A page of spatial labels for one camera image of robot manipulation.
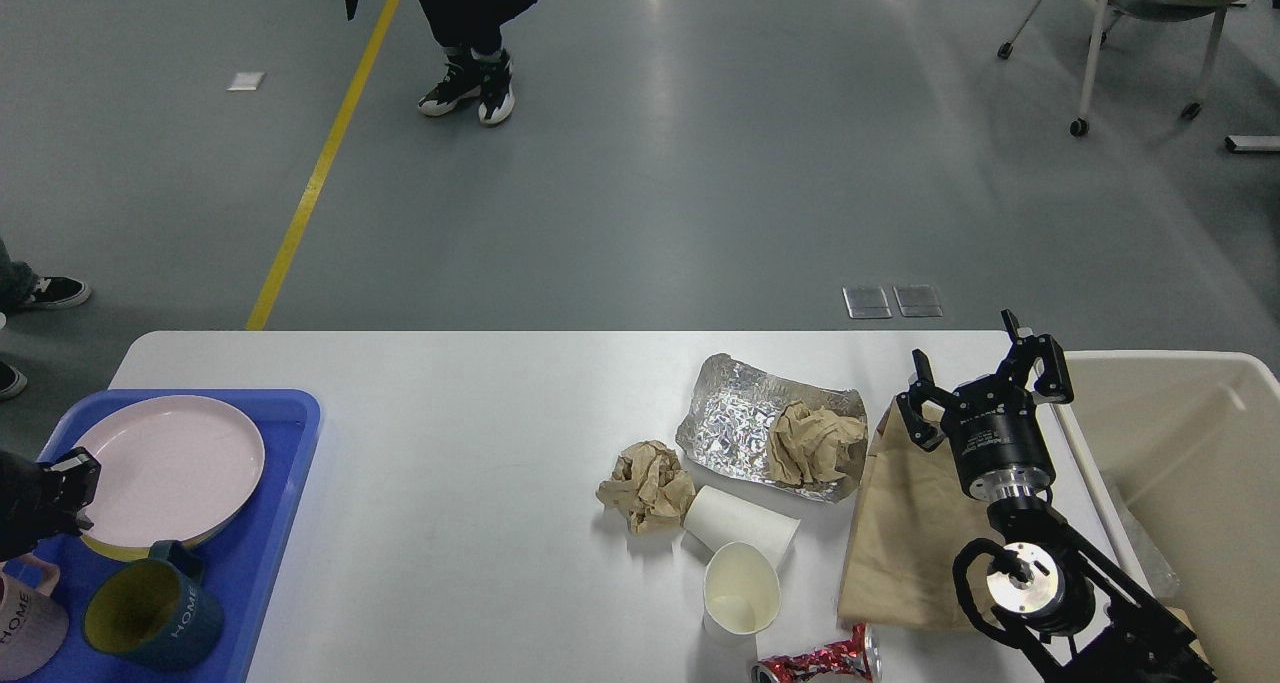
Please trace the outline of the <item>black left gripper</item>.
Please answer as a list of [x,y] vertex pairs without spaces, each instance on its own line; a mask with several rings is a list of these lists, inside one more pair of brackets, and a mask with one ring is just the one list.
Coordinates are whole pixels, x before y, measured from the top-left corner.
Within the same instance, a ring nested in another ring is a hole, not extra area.
[[95,499],[101,469],[84,446],[38,464],[1,451],[1,560],[29,554],[56,535],[91,531],[83,510]]

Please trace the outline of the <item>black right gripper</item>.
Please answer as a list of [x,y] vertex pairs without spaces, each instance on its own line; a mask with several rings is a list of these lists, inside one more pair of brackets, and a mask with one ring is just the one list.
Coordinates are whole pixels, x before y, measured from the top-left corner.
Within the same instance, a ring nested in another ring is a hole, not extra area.
[[[1050,491],[1055,469],[1036,405],[1075,399],[1065,350],[1056,338],[1036,335],[1011,310],[1002,310],[1001,318],[1011,345],[996,368],[997,381],[942,390],[931,359],[915,349],[915,376],[895,396],[910,441],[922,451],[934,451],[948,437],[963,491],[986,504]],[[927,418],[927,402],[942,411],[938,422]]]

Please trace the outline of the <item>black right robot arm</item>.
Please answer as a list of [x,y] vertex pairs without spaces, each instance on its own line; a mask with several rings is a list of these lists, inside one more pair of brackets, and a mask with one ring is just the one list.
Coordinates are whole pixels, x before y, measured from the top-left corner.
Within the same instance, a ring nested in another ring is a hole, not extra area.
[[1046,682],[1213,682],[1196,634],[1052,505],[1055,468],[1036,409],[1074,399],[1062,347],[1002,311],[1010,340],[995,372],[952,391],[914,350],[896,396],[908,436],[947,443],[963,492],[1001,542],[972,540],[952,564],[957,602],[984,636],[1025,655]]

